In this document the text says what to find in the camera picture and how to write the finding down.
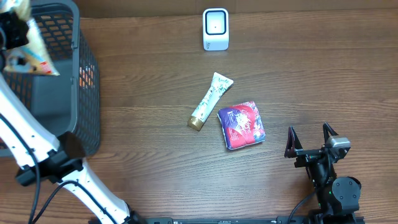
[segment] wood grain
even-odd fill
[[[200,26],[201,16],[81,20],[101,70],[103,141],[90,165],[117,196],[145,217],[288,215],[312,188],[283,157],[287,129],[313,149],[328,121],[353,145],[335,169],[362,182],[358,215],[398,222],[398,9],[235,14],[225,52],[203,51]],[[187,119],[213,72],[235,84],[197,132]],[[228,152],[216,110],[248,100],[267,141]],[[0,161],[0,223],[25,223],[34,186]],[[39,206],[55,186],[42,188]],[[92,216],[61,191],[39,223]]]

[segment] snack package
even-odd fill
[[[221,109],[217,116],[229,150],[266,140],[259,110],[253,101]]]
[[[31,16],[30,0],[0,0],[0,13],[14,10],[18,18],[29,26],[29,43],[6,51],[4,71],[37,75],[59,75],[41,36],[36,21]]]

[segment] cream tube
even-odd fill
[[[207,91],[205,97],[199,103],[197,108],[192,113],[188,120],[188,125],[199,131],[211,111],[216,106],[218,100],[225,93],[225,91],[234,83],[233,80],[226,78],[219,73],[214,73],[213,80],[211,81],[210,89]]]

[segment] tube cap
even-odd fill
[[[188,125],[197,131],[200,131],[203,124],[204,122],[195,116],[191,116],[188,120]]]

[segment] black cable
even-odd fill
[[[89,193],[88,190],[86,190],[81,184],[79,184],[78,182],[74,181],[74,180],[67,180],[64,183],[60,184],[53,192],[52,194],[49,196],[49,199],[47,199],[47,201],[45,202],[45,204],[43,205],[43,208],[40,210],[40,212],[37,214],[36,218],[33,220],[33,224],[35,224],[37,222],[37,220],[39,220],[39,218],[42,216],[42,214],[44,213],[45,209],[47,208],[47,206],[49,205],[49,203],[51,202],[51,200],[54,198],[54,196],[58,193],[58,191],[65,185],[67,184],[74,184],[75,186],[78,186],[79,188],[81,188],[86,194],[87,196],[89,196],[90,199],[92,199],[92,201],[95,203],[96,206],[98,206],[98,208],[106,215],[108,216],[108,218],[114,223],[116,223],[116,220],[106,211],[106,209],[104,209],[98,202],[97,200],[93,197],[92,194]]]
[[[293,215],[294,215],[294,213],[297,211],[297,209],[298,209],[300,206],[302,206],[307,200],[309,200],[310,198],[312,198],[316,193],[318,193],[320,189],[324,188],[324,186],[326,186],[326,184],[328,183],[329,178],[330,178],[331,162],[330,162],[329,151],[328,151],[327,148],[325,149],[325,152],[326,152],[326,159],[328,160],[328,161],[327,161],[327,163],[328,163],[328,166],[327,166],[328,171],[326,172],[327,175],[326,175],[325,183],[324,183],[322,186],[319,186],[317,189],[315,189],[314,192],[312,192],[312,193],[310,193],[309,195],[307,195],[303,200],[301,200],[301,202],[299,202],[299,203],[296,205],[296,207],[293,208],[292,212],[291,212],[290,215],[289,215],[289,218],[287,219],[287,224],[290,224],[290,221],[292,220]]]
[[[39,201],[39,193],[40,193],[40,170],[39,170],[39,163],[37,162],[36,156],[33,153],[33,150],[26,144],[23,140],[21,135],[17,132],[17,130],[12,126],[12,124],[2,115],[0,114],[0,119],[7,125],[7,127],[14,133],[15,137],[21,142],[21,144],[25,147],[26,151],[31,156],[33,163],[35,164],[35,171],[36,171],[36,191],[35,197],[32,204],[32,210],[30,211],[29,221],[28,224],[33,222],[33,217],[35,216],[35,211],[37,207],[37,202]]]

